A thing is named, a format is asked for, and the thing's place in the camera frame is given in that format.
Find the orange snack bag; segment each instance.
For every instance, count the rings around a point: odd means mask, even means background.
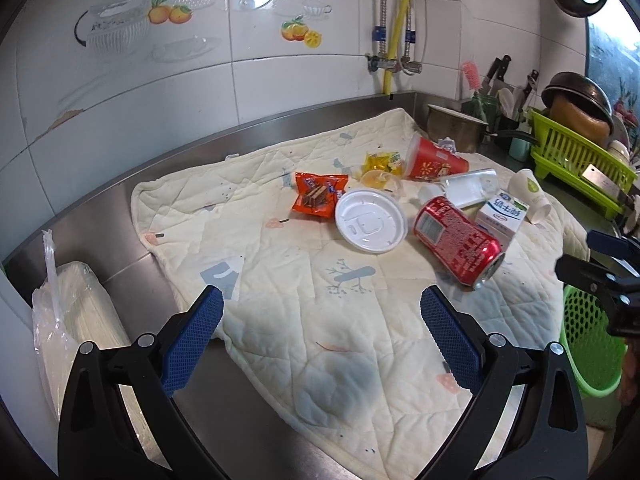
[[[330,218],[348,181],[349,175],[296,173],[298,198],[291,210]]]

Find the quilted mat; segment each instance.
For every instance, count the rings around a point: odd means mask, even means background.
[[[525,222],[486,285],[456,284],[410,234],[386,254],[342,239],[333,221],[290,211],[292,173],[353,173],[366,153],[402,156],[419,128],[404,110],[136,186],[131,210],[186,310],[205,285],[220,288],[225,313],[215,336],[254,387],[293,428],[363,479],[413,479],[460,418],[460,389],[420,318],[421,292],[438,284],[486,332],[515,345],[557,340],[563,251],[588,256],[586,234],[549,197],[542,224]],[[513,174],[482,155],[501,186]],[[351,178],[350,187],[359,186]],[[418,182],[404,181],[410,225]],[[494,460],[514,417],[513,394],[482,463]]]

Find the white milk carton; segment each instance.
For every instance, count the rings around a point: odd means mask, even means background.
[[[529,206],[509,193],[500,190],[482,206],[476,216],[476,224],[495,237],[507,250],[511,240],[518,232]]]

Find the yellow gas pipe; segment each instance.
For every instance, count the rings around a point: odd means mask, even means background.
[[[393,32],[391,34],[391,42],[389,43],[389,50],[386,54],[387,59],[395,59],[398,55],[398,41],[400,40],[400,33],[402,32],[402,24],[404,23],[404,16],[406,15],[409,7],[409,0],[402,0],[398,9],[398,15],[394,22]],[[391,95],[391,72],[385,70],[385,79],[382,85],[382,91],[386,95]]]

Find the coca-cola can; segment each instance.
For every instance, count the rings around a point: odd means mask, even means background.
[[[460,283],[473,288],[488,280],[504,260],[500,242],[443,196],[422,207],[414,234]]]

